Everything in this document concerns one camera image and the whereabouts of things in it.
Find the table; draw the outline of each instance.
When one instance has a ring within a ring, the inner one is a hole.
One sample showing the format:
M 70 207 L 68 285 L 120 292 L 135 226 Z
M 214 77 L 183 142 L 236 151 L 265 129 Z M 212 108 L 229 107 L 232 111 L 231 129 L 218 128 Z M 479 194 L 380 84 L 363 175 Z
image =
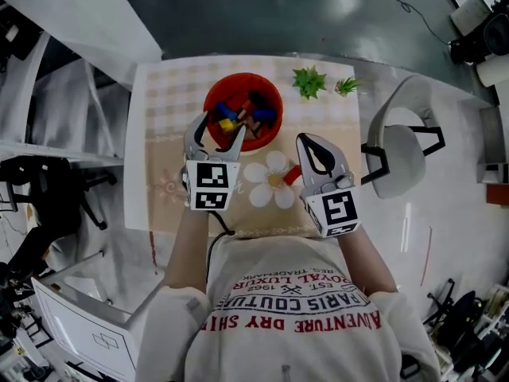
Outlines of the table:
M 326 73 L 326 92 L 301 98 L 293 88 L 293 69 L 316 66 Z M 334 142 L 345 153 L 360 183 L 359 106 L 355 93 L 334 92 L 353 67 L 295 57 L 209 56 L 140 65 L 134 80 L 126 133 L 124 217 L 127 228 L 175 232 L 184 194 L 178 171 L 184 164 L 183 134 L 203 111 L 209 89 L 237 72 L 270 80 L 282 97 L 283 123 L 268 146 L 241 154 L 241 172 L 230 208 L 223 213 L 239 236 L 315 235 L 313 222 L 298 200 L 301 181 L 291 187 L 281 177 L 298 162 L 295 138 L 302 131 Z M 203 143 L 213 150 L 208 133 Z M 211 220 L 211 233 L 220 227 Z

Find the red bowl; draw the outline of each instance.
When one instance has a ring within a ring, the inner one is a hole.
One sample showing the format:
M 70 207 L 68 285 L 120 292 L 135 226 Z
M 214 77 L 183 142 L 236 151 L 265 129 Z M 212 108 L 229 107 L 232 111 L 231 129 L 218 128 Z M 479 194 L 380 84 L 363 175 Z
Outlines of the red bowl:
M 227 102 L 233 93 L 241 90 L 257 92 L 266 101 L 268 108 L 274 110 L 277 115 L 276 122 L 272 127 L 267 125 L 262 127 L 259 138 L 244 140 L 242 151 L 257 150 L 272 142 L 281 128 L 283 119 L 283 101 L 276 87 L 268 79 L 249 72 L 226 76 L 217 81 L 208 92 L 205 98 L 204 111 L 213 110 L 218 102 Z M 230 145 L 230 140 L 223 136 L 219 124 L 213 122 L 212 118 L 209 119 L 207 128 L 220 148 L 225 149 Z

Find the person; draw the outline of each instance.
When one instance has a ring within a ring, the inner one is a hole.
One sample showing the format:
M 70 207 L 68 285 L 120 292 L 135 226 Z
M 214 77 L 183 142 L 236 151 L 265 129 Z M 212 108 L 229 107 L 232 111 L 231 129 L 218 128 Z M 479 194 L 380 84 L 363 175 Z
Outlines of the person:
M 362 226 L 339 246 L 223 242 L 208 279 L 207 240 L 208 214 L 186 209 L 147 314 L 137 382 L 440 380 L 423 325 Z

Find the gray floor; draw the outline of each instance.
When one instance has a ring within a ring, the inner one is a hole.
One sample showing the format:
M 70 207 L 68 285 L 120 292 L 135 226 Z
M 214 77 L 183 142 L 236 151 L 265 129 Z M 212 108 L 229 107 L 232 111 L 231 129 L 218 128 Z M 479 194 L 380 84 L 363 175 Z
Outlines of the gray floor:
M 404 0 L 444 41 L 457 36 L 451 0 Z M 319 54 L 389 64 L 492 102 L 472 68 L 394 0 L 129 0 L 165 58 L 209 53 Z

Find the flower pattern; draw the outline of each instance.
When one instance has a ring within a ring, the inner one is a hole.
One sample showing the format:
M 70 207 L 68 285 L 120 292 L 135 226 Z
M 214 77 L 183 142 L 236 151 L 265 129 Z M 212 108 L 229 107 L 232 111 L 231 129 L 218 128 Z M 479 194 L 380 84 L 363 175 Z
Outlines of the flower pattern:
M 271 151 L 266 156 L 266 166 L 252 162 L 244 169 L 244 177 L 256 185 L 249 194 L 250 203 L 257 208 L 269 204 L 272 196 L 280 209 L 291 208 L 295 202 L 293 190 L 283 181 L 289 163 L 281 151 Z
M 185 201 L 187 192 L 181 183 L 179 173 L 170 174 L 168 169 L 163 170 L 159 182 L 154 184 L 153 187 L 157 190 L 157 195 L 162 198 L 163 204 L 166 206 L 169 201 L 174 204 L 178 201 Z

